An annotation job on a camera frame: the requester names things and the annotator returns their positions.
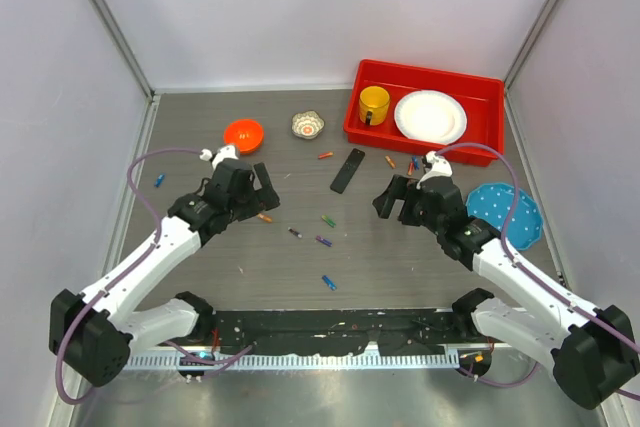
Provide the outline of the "black remote control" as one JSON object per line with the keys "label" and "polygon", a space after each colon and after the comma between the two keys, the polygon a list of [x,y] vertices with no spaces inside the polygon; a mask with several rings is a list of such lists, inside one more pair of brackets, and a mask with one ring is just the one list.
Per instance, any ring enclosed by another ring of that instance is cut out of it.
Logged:
{"label": "black remote control", "polygon": [[343,194],[364,158],[364,151],[353,148],[330,184],[330,190],[338,194]]}

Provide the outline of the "green battery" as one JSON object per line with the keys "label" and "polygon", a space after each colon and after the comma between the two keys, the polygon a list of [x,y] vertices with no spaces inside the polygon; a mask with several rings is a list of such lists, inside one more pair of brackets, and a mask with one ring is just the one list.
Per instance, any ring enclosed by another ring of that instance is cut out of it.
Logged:
{"label": "green battery", "polygon": [[321,216],[322,220],[327,223],[330,227],[334,228],[336,226],[335,222],[328,216],[323,215]]}

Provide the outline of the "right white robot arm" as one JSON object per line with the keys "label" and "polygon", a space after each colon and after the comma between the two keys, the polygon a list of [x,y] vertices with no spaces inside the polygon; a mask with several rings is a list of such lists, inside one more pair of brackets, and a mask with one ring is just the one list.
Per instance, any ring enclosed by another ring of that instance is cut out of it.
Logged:
{"label": "right white robot arm", "polygon": [[399,221],[432,232],[444,253],[491,281],[520,307],[514,310],[477,289],[465,296],[451,327],[465,342],[481,335],[530,357],[577,405],[592,410],[639,374],[639,348],[628,316],[614,305],[600,309],[540,272],[503,242],[498,229],[468,214],[447,176],[419,182],[395,175],[372,205],[381,218],[395,203]]}

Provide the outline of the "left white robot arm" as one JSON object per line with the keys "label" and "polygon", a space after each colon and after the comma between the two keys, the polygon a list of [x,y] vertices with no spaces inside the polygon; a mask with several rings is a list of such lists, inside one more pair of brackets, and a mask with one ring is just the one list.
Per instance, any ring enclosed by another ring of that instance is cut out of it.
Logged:
{"label": "left white robot arm", "polygon": [[213,307],[185,291],[146,311],[141,301],[181,262],[233,222],[275,209],[280,199],[263,163],[216,163],[199,189],[179,197],[136,250],[116,268],[74,294],[61,291],[50,310],[49,348],[93,387],[116,378],[129,358],[175,339],[205,344]]}

